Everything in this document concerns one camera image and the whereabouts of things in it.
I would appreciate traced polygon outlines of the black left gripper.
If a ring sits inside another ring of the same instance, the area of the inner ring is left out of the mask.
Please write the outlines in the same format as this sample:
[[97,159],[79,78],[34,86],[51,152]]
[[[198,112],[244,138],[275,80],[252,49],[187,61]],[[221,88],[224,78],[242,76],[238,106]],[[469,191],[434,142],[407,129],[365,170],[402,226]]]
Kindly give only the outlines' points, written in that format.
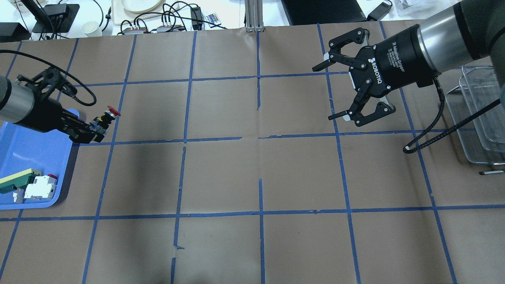
[[55,99],[37,102],[30,112],[30,128],[40,133],[59,131],[75,143],[100,143],[106,131],[92,132],[90,126],[69,112]]

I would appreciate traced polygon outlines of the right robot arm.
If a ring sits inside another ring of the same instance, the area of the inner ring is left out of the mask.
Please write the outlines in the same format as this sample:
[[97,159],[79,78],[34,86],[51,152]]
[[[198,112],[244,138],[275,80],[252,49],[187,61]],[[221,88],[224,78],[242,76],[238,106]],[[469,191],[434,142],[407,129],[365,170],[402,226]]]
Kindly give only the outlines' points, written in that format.
[[312,70],[348,66],[357,93],[347,110],[328,119],[343,117],[361,127],[395,112],[386,99],[391,91],[430,86],[440,74],[487,56],[503,91],[504,10],[503,0],[463,0],[374,45],[365,28],[333,38]]

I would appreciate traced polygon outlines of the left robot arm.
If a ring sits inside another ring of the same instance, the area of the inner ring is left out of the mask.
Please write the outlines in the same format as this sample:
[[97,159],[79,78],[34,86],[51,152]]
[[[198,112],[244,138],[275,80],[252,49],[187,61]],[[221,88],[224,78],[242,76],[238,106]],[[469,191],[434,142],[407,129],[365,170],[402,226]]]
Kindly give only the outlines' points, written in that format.
[[0,88],[1,120],[40,133],[60,131],[78,144],[102,142],[112,121],[120,116],[115,108],[108,106],[101,117],[86,123],[63,108],[60,102],[50,98],[55,90],[82,105],[84,102],[77,99],[77,89],[54,67],[33,78],[19,75],[11,81],[2,76]]

